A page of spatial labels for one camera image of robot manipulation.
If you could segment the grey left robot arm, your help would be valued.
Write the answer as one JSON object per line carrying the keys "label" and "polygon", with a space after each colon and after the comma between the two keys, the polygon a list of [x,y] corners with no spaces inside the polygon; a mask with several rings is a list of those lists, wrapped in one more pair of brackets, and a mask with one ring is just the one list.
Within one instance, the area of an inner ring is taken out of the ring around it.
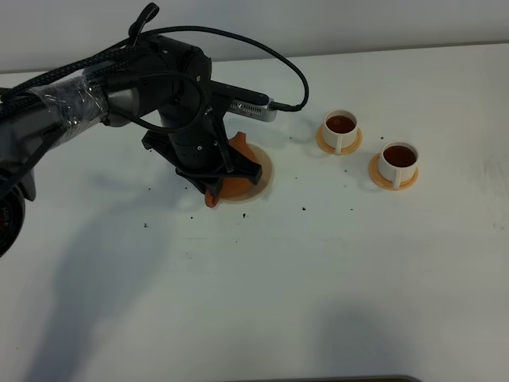
{"label": "grey left robot arm", "polygon": [[145,128],[142,143],[205,197],[208,206],[256,186],[263,167],[224,116],[238,101],[267,95],[212,80],[212,62],[193,45],[161,35],[131,37],[78,63],[1,92],[1,249],[8,251],[36,196],[33,170],[52,149],[97,124]]}

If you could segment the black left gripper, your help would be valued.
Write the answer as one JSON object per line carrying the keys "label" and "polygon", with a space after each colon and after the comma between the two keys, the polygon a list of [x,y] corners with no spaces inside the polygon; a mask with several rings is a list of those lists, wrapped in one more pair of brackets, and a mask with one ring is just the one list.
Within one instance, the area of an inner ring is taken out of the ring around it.
{"label": "black left gripper", "polygon": [[202,49],[161,35],[140,37],[138,45],[150,49],[143,68],[164,76],[145,78],[156,87],[151,101],[140,105],[157,107],[162,126],[155,126],[142,138],[146,150],[162,156],[200,193],[218,195],[224,179],[247,179],[257,185],[262,166],[247,157],[233,157],[223,117],[212,109],[212,62]]}

